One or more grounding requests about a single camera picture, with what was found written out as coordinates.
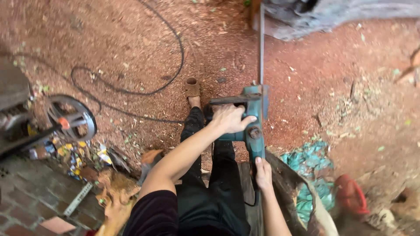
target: brown sandal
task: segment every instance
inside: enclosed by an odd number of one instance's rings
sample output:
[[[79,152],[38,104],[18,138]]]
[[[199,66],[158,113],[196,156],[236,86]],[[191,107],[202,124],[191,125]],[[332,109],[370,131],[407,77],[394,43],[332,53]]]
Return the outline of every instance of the brown sandal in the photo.
[[[185,94],[187,97],[200,96],[200,84],[194,77],[189,77],[185,81]]]

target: black pants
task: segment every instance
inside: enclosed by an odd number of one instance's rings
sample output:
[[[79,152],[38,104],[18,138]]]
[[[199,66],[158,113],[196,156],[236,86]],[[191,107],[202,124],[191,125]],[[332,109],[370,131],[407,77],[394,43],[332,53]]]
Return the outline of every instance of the black pants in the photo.
[[[204,127],[203,113],[191,109],[185,119],[181,142]],[[250,226],[245,214],[244,195],[235,151],[231,141],[214,142],[213,168],[206,188],[201,179],[201,155],[176,185],[179,228],[189,229],[212,224],[234,235],[248,236]]]

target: wooden plank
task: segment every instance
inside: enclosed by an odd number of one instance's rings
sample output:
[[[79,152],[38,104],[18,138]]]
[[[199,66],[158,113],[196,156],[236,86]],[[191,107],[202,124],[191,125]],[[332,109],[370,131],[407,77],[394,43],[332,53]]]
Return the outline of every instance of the wooden plank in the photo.
[[[249,163],[238,164],[239,173],[241,175],[242,191],[244,200],[250,204],[254,203],[254,188],[252,187],[251,176],[249,174]],[[263,224],[263,208],[261,206],[261,198],[255,207],[245,205],[248,223],[251,226],[250,236],[264,236]]]

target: red dirt ground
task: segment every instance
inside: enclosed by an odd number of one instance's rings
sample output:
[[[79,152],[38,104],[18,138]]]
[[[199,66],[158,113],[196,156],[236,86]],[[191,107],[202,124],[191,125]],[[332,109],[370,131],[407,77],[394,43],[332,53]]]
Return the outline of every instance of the red dirt ground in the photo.
[[[256,79],[257,35],[247,27],[241,0],[148,3],[183,40],[185,63],[179,76],[155,95],[138,96],[115,92],[100,81],[92,81],[87,73],[77,72],[75,81],[84,90],[130,113],[183,120],[188,112],[183,93],[187,77],[201,80],[203,100],[236,95]],[[167,81],[163,76],[173,76],[181,61],[178,43],[170,29],[135,0],[89,3],[11,0],[2,1],[0,7],[2,44],[12,52],[38,54],[67,78],[73,66],[84,65],[96,72],[104,71],[102,78],[117,88],[150,92],[164,85]],[[328,130],[330,135],[334,134],[329,140],[336,174],[347,172],[358,178],[386,165],[386,175],[371,183],[381,182],[381,187],[389,192],[387,199],[395,197],[400,185],[406,184],[406,176],[392,173],[419,172],[420,149],[416,143],[420,141],[420,93],[410,84],[392,83],[398,76],[394,69],[402,71],[408,66],[411,53],[419,46],[415,22],[414,19],[361,21],[360,29],[356,28],[359,22],[348,23],[332,33],[313,33],[292,42],[266,37],[265,81],[270,85],[269,119],[264,127],[267,145],[282,153],[301,146],[313,134],[325,134]],[[98,111],[98,105],[68,81],[33,60],[24,61],[25,65],[20,66],[26,69],[32,82],[47,84],[53,88],[50,94],[72,95]],[[226,83],[216,81],[221,76],[227,78]],[[352,115],[339,121],[341,99],[349,97],[353,80],[359,81],[357,94],[366,98],[353,105]],[[314,118],[317,114],[323,128]],[[99,132],[95,140],[125,147],[133,155],[129,160],[133,167],[138,165],[137,151],[143,153],[151,148],[169,151],[169,147],[179,143],[182,129],[176,123],[134,120],[109,108],[103,108],[96,120]],[[356,137],[337,138],[346,132],[355,133]],[[125,143],[134,133],[136,136]],[[237,160],[246,160],[243,146],[236,146]],[[381,146],[385,150],[378,153]],[[209,155],[203,157],[203,168],[211,169]],[[384,180],[390,179],[399,186],[384,185]]]

